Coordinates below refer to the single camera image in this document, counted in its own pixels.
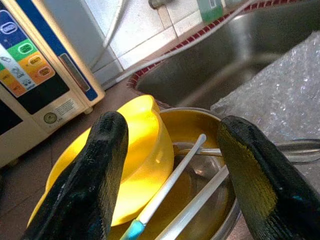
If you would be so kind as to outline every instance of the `yellow bowl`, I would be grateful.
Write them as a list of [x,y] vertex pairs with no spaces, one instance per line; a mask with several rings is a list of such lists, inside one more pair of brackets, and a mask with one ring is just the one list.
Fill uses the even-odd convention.
[[[128,124],[129,145],[111,226],[137,217],[166,181],[174,164],[172,142],[152,96],[136,97],[117,111]],[[89,132],[90,128],[74,140],[53,166],[45,192],[35,206],[29,223],[60,173],[84,147]]]

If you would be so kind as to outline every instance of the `plastic wrap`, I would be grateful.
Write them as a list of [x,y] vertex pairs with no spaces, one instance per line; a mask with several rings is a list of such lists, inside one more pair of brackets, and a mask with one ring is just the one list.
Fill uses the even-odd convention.
[[211,106],[243,117],[273,142],[320,137],[320,32]]

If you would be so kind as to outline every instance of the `sink basin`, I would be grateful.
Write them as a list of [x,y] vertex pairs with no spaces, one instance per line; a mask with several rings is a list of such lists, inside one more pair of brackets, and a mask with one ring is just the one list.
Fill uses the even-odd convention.
[[264,67],[320,30],[320,1],[260,8],[144,74],[135,87],[172,107],[210,109]]

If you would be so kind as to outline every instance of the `blue button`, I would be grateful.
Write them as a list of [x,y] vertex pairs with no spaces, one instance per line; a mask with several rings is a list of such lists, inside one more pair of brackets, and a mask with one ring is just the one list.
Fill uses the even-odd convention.
[[27,36],[11,14],[6,10],[0,10],[0,44],[9,49],[26,39]]

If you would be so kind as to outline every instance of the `red trim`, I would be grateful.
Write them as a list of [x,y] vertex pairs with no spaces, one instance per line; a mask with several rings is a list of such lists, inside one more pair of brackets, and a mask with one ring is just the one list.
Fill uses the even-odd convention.
[[[267,1],[261,1],[258,3],[254,3],[249,5],[244,9],[244,12],[260,9],[260,8],[267,8],[267,7],[276,7],[277,5],[282,5],[282,4],[288,4],[288,3],[294,3],[294,2],[300,2],[303,0],[267,0]],[[175,51],[185,45],[188,45],[189,43],[193,42],[195,39],[199,38],[201,35],[209,32],[211,29],[213,29],[215,26],[219,25],[221,22],[223,22],[226,18],[230,16],[231,13],[228,13],[224,15],[223,17],[220,17],[218,20],[213,21],[212,23],[208,24],[201,30],[199,30],[197,33],[193,34],[192,36],[188,37],[186,40],[182,41],[179,43],[177,46],[174,48],[170,49],[167,51],[165,54],[170,53],[172,51]],[[146,74],[148,71],[150,71],[152,68],[154,68],[156,65],[158,65],[161,62],[157,62],[155,64],[152,64],[148,67],[145,67],[142,70],[137,71],[134,73],[131,78],[128,80],[127,87],[130,88],[132,91],[134,91],[138,95],[143,95],[144,93],[136,90],[137,82],[140,80],[140,78]],[[163,108],[172,108],[170,105],[163,103],[161,101],[157,100],[157,103],[159,106]]]

